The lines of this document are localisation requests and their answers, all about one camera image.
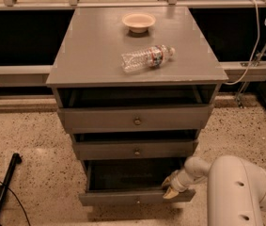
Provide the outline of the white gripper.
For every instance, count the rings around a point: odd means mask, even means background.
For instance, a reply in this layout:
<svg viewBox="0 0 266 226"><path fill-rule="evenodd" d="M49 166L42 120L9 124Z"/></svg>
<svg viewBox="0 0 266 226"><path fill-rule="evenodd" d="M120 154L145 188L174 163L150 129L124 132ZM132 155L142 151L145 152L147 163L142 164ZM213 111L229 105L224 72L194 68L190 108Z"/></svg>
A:
<svg viewBox="0 0 266 226"><path fill-rule="evenodd" d="M170 200L177 197L179 193L184 192L192 182L193 179L185 169L175 170L162 182L162 187L168 187L163 198Z"/></svg>

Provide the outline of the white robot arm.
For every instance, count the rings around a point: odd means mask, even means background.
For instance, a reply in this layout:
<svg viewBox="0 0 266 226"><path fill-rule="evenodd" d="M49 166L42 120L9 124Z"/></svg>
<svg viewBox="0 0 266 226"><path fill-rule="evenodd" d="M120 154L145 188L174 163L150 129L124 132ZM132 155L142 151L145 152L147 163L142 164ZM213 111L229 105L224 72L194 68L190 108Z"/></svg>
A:
<svg viewBox="0 0 266 226"><path fill-rule="evenodd" d="M208 226L263 226L266 169L232 155L211 163L190 156L182 169L164 179L164 198L173 199L201 183L207 184Z"/></svg>

